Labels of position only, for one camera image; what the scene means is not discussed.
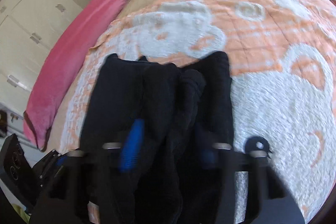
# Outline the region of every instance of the black fabric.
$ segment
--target black fabric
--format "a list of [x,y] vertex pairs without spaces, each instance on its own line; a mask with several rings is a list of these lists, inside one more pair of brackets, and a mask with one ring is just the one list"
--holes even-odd
[[145,121],[136,167],[112,170],[121,223],[213,223],[221,172],[203,170],[195,122],[218,142],[233,143],[227,55],[216,52],[184,68],[109,56],[83,124],[80,149],[123,142],[134,119]]
[[0,222],[2,224],[26,224],[14,210],[0,187]]
[[147,60],[147,57],[145,57],[143,55],[143,56],[140,56],[140,58],[138,59],[138,61],[148,61],[148,60]]
[[[231,104],[230,66],[226,53],[215,52],[183,68],[202,73],[206,80],[199,103],[196,123],[205,130],[212,142],[233,146],[234,130]],[[177,165],[183,211],[178,223],[214,223],[221,194],[221,170],[201,167],[195,134]]]

